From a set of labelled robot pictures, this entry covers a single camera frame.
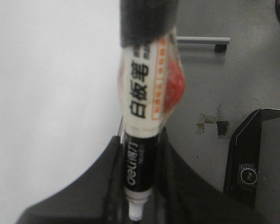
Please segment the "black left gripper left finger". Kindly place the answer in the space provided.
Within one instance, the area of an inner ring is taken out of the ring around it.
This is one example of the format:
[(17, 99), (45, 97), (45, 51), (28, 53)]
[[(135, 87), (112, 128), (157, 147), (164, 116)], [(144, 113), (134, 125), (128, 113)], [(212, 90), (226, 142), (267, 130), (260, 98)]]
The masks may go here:
[(79, 178), (25, 209), (17, 223), (122, 223), (122, 159), (120, 137), (112, 136), (103, 153)]

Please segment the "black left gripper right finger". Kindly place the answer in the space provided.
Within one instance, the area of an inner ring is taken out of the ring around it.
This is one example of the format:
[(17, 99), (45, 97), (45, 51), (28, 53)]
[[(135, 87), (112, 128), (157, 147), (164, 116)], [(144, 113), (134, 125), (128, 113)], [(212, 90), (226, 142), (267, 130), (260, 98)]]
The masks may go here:
[(144, 224), (254, 224), (256, 212), (222, 194), (200, 177), (160, 135), (152, 201)]

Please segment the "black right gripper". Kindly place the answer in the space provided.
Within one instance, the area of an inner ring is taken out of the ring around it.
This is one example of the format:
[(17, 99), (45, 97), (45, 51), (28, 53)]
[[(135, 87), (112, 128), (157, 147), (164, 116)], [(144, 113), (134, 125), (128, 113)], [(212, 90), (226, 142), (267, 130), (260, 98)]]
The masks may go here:
[(231, 136), (223, 193), (255, 207), (262, 123), (280, 118), (280, 109), (262, 108), (250, 113)]

